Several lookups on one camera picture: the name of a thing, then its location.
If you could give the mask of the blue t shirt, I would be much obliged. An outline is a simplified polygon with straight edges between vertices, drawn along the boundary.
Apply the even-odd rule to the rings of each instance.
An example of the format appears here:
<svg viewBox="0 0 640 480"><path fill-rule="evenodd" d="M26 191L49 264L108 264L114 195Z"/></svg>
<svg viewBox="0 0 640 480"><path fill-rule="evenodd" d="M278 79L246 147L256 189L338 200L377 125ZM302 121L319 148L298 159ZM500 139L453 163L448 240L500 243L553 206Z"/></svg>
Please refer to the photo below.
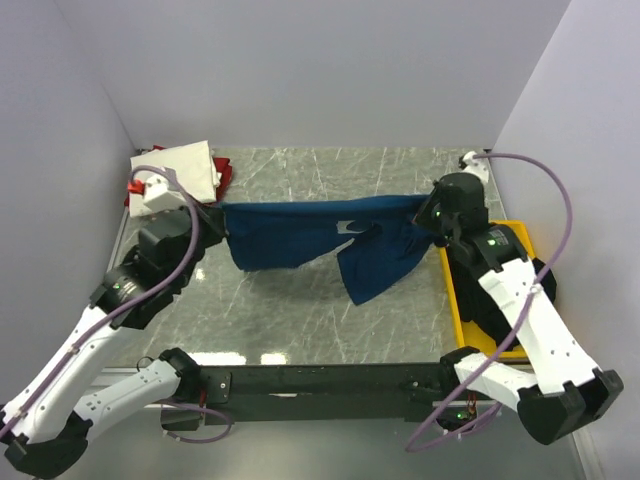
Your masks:
<svg viewBox="0 0 640 480"><path fill-rule="evenodd" d="M295 269L337 252L356 305L391 288L418 266L437 235L413 223L426 195L354 200L224 203L228 245L244 271Z"/></svg>

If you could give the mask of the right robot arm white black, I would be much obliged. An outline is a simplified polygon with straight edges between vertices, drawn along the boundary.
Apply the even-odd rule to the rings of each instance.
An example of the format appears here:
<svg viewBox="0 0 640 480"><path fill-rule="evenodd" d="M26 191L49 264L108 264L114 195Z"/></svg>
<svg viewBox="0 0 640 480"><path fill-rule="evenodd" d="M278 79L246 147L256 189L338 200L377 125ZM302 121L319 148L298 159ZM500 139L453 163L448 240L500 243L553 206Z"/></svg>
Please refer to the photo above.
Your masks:
<svg viewBox="0 0 640 480"><path fill-rule="evenodd" d="M441 359L442 393L460 399L473 390L509 407L543 445L601 418L623 381L601 369L567 329L516 233L490 221L483 180L464 172L443 176L415 222L444 238L450 259L498 307L533 368L526 373L464 347Z"/></svg>

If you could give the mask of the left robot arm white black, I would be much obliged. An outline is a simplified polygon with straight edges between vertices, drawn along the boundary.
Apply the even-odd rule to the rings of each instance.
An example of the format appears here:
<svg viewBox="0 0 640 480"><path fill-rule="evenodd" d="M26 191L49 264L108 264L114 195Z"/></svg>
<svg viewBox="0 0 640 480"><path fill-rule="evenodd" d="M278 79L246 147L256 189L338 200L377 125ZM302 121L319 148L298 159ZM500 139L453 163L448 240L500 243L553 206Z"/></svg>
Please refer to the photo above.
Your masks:
<svg viewBox="0 0 640 480"><path fill-rule="evenodd" d="M225 236L224 214L216 206L160 213L139 230L136 245L104 275L63 345L2 406L4 456L15 470L53 479L97 436L145 406L204 398L202 369L179 348L116 384L88 389L114 355L181 294L206 249Z"/></svg>

